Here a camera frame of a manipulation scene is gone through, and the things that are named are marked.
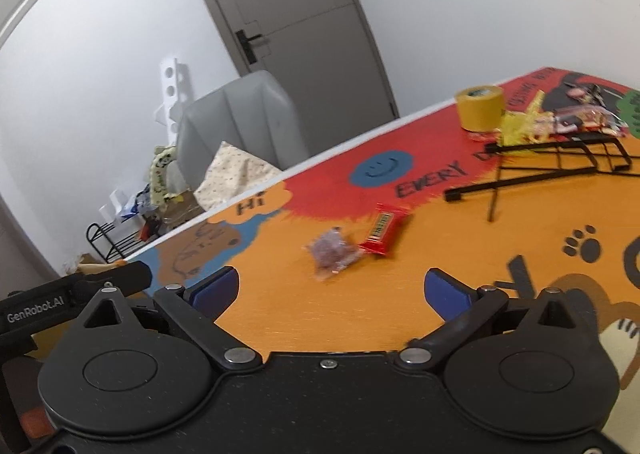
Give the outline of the red candy bar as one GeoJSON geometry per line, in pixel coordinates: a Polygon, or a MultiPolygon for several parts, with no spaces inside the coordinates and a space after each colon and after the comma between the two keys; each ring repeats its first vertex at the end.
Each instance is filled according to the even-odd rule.
{"type": "Polygon", "coordinates": [[[365,254],[388,257],[410,215],[411,211],[406,207],[378,203],[374,222],[359,248],[365,254]]]}

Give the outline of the cardboard box on floor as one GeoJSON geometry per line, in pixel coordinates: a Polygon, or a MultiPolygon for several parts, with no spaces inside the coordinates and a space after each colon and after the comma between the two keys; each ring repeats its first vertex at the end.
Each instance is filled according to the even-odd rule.
{"type": "Polygon", "coordinates": [[[164,235],[203,214],[204,209],[191,191],[183,191],[168,200],[156,213],[160,219],[158,233],[164,235]]]}

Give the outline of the black shoe rack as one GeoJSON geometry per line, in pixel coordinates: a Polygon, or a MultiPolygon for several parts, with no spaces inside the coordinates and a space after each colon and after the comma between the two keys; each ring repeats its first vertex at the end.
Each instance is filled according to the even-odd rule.
{"type": "Polygon", "coordinates": [[[126,259],[144,246],[138,231],[117,231],[113,222],[104,225],[93,222],[88,226],[85,238],[104,263],[126,259]]]}

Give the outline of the dotted beige cushion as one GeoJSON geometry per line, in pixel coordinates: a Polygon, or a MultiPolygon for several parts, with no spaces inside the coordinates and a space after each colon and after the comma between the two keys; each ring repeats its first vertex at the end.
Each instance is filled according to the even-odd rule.
{"type": "Polygon", "coordinates": [[[278,167],[222,141],[194,197],[204,211],[210,211],[280,174],[278,167]]]}

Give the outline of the purple clear candy packet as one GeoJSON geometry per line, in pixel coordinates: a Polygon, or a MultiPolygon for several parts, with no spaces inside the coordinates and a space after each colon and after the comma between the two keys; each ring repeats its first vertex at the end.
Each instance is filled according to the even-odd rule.
{"type": "Polygon", "coordinates": [[[314,274],[318,280],[327,280],[356,263],[363,250],[346,237],[341,227],[323,232],[307,246],[306,251],[314,261],[314,274]]]}

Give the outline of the colourful cartoon table mat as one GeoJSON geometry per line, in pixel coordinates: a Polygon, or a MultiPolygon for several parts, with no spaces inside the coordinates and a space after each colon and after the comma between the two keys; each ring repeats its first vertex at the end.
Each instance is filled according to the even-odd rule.
{"type": "Polygon", "coordinates": [[[639,176],[594,175],[506,189],[458,203],[444,191],[495,176],[484,145],[454,106],[412,115],[193,220],[143,248],[155,287],[189,286],[222,266],[240,293],[220,318],[262,353],[395,349],[436,327],[428,270],[529,298],[556,286],[572,297],[612,356],[620,383],[639,385],[639,176]],[[411,215],[388,257],[363,253],[318,280],[306,246],[332,227],[355,244],[378,203],[411,215]]]}

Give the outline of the panda neck pillow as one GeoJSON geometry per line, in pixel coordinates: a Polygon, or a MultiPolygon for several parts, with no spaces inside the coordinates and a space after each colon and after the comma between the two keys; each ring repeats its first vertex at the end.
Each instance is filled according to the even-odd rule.
{"type": "Polygon", "coordinates": [[[154,150],[154,157],[150,166],[150,202],[155,207],[162,207],[169,200],[175,199],[177,193],[168,189],[166,173],[168,166],[176,160],[176,147],[166,145],[154,150]]]}

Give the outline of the yellow plastic bag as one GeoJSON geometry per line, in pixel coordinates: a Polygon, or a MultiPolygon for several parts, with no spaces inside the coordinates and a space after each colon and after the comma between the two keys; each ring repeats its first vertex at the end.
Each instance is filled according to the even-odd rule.
{"type": "Polygon", "coordinates": [[[546,94],[538,90],[524,112],[506,111],[501,118],[498,142],[501,145],[543,143],[549,140],[547,120],[541,106],[546,94]]]}

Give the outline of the yellow tape roll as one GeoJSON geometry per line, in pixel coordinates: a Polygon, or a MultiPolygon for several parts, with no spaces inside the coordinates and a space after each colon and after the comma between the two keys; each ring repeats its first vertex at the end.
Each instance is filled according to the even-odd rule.
{"type": "Polygon", "coordinates": [[[498,86],[474,86],[454,96],[462,129],[470,133],[491,133],[499,128],[506,112],[506,96],[498,86]]]}

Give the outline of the grey chair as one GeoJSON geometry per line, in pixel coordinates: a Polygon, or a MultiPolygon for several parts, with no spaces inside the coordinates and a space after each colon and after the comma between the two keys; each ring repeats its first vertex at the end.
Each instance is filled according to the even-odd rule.
{"type": "Polygon", "coordinates": [[[280,170],[310,158],[295,104],[267,71],[238,78],[184,109],[176,151],[189,188],[201,185],[224,141],[280,170]]]}

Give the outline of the clear candy wrappers pile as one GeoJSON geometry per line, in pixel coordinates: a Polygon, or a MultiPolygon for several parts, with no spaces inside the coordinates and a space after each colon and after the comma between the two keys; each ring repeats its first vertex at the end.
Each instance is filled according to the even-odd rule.
{"type": "Polygon", "coordinates": [[[564,83],[544,97],[541,109],[551,114],[557,135],[605,133],[619,137],[628,128],[616,108],[620,99],[618,92],[596,84],[564,83]]]}

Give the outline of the white perforated board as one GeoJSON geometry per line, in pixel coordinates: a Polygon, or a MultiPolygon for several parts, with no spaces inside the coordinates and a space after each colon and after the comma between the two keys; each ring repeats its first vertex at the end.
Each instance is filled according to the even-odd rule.
{"type": "Polygon", "coordinates": [[[175,56],[160,61],[160,92],[162,102],[154,111],[154,121],[166,131],[167,143],[174,145],[186,106],[191,102],[190,80],[186,66],[175,56]]]}

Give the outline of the grey door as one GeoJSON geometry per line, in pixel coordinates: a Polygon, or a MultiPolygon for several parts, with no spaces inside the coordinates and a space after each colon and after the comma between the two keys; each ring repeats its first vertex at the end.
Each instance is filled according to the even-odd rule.
{"type": "Polygon", "coordinates": [[[359,0],[205,0],[239,73],[265,70],[318,154],[398,116],[359,0]]]}

